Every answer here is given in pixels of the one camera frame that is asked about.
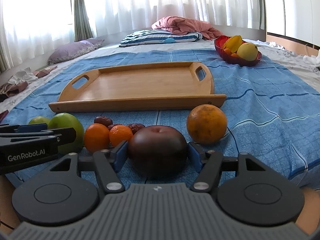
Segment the striped pillow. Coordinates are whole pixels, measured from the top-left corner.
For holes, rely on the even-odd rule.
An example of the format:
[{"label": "striped pillow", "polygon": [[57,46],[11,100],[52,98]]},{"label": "striped pillow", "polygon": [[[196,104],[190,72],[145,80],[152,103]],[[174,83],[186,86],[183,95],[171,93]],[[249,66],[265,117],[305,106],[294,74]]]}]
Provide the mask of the striped pillow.
[{"label": "striped pillow", "polygon": [[142,44],[193,42],[202,39],[199,32],[190,32],[186,35],[175,35],[166,30],[144,30],[127,35],[119,44],[119,47],[127,47]]}]

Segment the orange fruit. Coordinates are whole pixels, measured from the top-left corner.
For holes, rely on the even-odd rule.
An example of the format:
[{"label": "orange fruit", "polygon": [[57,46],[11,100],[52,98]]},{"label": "orange fruit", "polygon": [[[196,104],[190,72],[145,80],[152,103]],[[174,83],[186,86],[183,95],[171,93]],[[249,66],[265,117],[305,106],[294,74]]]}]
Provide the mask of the orange fruit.
[{"label": "orange fruit", "polygon": [[200,144],[219,141],[227,130],[227,117],[216,106],[201,105],[194,108],[187,118],[187,130],[190,137]]},{"label": "orange fruit", "polygon": [[231,49],[228,49],[228,48],[225,48],[225,49],[224,49],[224,52],[227,53],[228,55],[231,55],[231,54],[232,54]]},{"label": "orange fruit", "polygon": [[89,125],[84,132],[84,146],[90,153],[109,148],[109,129],[101,123]]},{"label": "orange fruit", "polygon": [[130,141],[133,133],[130,127],[119,124],[114,126],[109,132],[110,142],[113,147],[116,147],[122,141]]}]

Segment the green apple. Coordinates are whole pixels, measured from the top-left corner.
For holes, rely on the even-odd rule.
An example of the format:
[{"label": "green apple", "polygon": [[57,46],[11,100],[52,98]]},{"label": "green apple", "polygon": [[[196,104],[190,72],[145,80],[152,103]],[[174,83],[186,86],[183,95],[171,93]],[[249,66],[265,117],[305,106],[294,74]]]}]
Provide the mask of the green apple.
[{"label": "green apple", "polygon": [[82,124],[76,117],[68,113],[60,113],[55,115],[54,117],[52,117],[50,123],[48,124],[48,129],[68,127],[73,127],[76,130],[76,139],[72,143],[58,146],[58,152],[64,155],[71,152],[78,153],[82,150],[84,146],[84,129]]},{"label": "green apple", "polygon": [[46,123],[49,125],[50,119],[44,116],[36,116],[32,118],[29,122],[29,124],[34,124],[34,123]]}]

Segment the red bowl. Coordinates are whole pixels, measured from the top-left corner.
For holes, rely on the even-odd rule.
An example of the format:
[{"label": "red bowl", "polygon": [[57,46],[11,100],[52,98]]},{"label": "red bowl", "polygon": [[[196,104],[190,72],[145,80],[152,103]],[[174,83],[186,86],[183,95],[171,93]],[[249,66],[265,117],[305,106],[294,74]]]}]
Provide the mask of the red bowl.
[{"label": "red bowl", "polygon": [[257,58],[253,61],[248,61],[240,57],[232,57],[231,55],[227,54],[223,49],[223,44],[229,39],[228,36],[220,36],[214,40],[214,46],[216,47],[216,51],[218,52],[219,56],[229,64],[239,64],[240,66],[247,66],[253,67],[259,63],[261,60],[262,54],[258,51]]}]

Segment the purple pillow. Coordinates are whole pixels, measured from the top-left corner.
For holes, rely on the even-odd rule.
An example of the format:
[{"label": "purple pillow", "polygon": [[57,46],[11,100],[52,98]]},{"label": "purple pillow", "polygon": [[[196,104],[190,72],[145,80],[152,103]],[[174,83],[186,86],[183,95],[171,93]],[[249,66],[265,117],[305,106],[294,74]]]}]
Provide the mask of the purple pillow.
[{"label": "purple pillow", "polygon": [[66,45],[57,48],[49,57],[48,64],[52,65],[55,63],[67,61],[84,55],[88,52],[94,51],[95,45],[89,41],[77,41],[68,43]]},{"label": "purple pillow", "polygon": [[101,44],[104,42],[104,40],[94,39],[94,38],[87,39],[86,41],[92,43],[96,49],[100,48]]}]

